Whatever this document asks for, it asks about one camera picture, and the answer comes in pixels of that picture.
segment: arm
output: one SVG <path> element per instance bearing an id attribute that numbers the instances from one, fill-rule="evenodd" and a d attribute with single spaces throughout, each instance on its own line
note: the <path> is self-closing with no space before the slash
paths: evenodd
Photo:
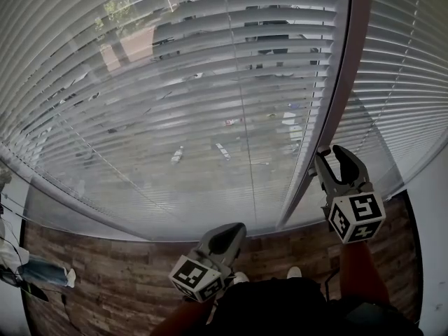
<path id="1" fill-rule="evenodd" d="M 345 244 L 341 253 L 341 296 L 389 305 L 389 293 L 365 242 Z"/>
<path id="2" fill-rule="evenodd" d="M 182 336 L 205 325 L 213 307 L 214 297 L 203 302 L 184 302 L 151 333 L 151 336 Z"/>

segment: shoe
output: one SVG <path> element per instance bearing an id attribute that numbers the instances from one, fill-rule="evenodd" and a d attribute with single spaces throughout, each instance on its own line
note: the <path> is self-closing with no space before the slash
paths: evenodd
<path id="1" fill-rule="evenodd" d="M 67 274 L 67 286 L 74 288 L 75 287 L 75 280 L 76 280 L 76 273 L 74 269 L 70 269 L 69 273 Z"/>
<path id="2" fill-rule="evenodd" d="M 235 272 L 235 278 L 233 279 L 233 284 L 239 284 L 239 283 L 248 283 L 249 278 L 247 275 L 243 272 Z"/>
<path id="3" fill-rule="evenodd" d="M 288 276 L 286 278 L 290 279 L 292 277 L 302 277 L 302 272 L 298 266 L 293 266 L 289 269 Z"/>

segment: floor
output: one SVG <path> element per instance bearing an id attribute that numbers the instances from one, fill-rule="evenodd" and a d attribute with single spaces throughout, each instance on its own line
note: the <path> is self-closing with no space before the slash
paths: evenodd
<path id="1" fill-rule="evenodd" d="M 385 280 L 391 302 L 407 318 L 418 321 L 419 275 L 414 238 L 405 203 L 386 203 L 388 218 L 370 242 L 374 261 Z M 61 266 L 72 265 L 78 275 L 74 289 L 39 286 L 49 303 L 26 297 L 30 327 L 35 335 L 149 335 L 181 301 L 167 275 L 193 244 L 153 244 L 111 241 L 44 229 L 28 223 L 24 246 Z M 326 223 L 273 236 L 248 239 L 235 269 L 252 281 L 284 278 L 292 265 L 305 277 L 323 282 L 339 266 L 340 242 Z M 339 279 L 330 282 L 338 298 Z"/>

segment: white wall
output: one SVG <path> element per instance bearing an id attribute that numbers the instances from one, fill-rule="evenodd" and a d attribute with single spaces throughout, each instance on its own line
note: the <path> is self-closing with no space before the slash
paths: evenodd
<path id="1" fill-rule="evenodd" d="M 448 146 L 407 185 L 423 258 L 425 336 L 448 334 Z"/>
<path id="2" fill-rule="evenodd" d="M 22 215 L 22 206 L 25 205 L 27 192 L 28 184 L 17 176 L 13 176 L 11 183 L 7 184 L 1 193 L 1 203 Z M 5 239 L 14 246 L 18 246 L 15 238 L 20 241 L 21 217 L 4 208 L 2 218 L 6 221 Z M 5 336 L 31 336 L 20 289 L 0 281 L 0 300 L 3 305 L 0 307 L 0 333 Z"/>

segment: jeans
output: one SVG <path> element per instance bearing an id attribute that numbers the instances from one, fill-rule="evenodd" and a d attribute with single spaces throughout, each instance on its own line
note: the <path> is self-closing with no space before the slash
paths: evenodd
<path id="1" fill-rule="evenodd" d="M 29 262 L 19 268 L 25 281 L 44 281 L 54 285 L 67 285 L 67 271 L 38 256 L 30 255 Z"/>

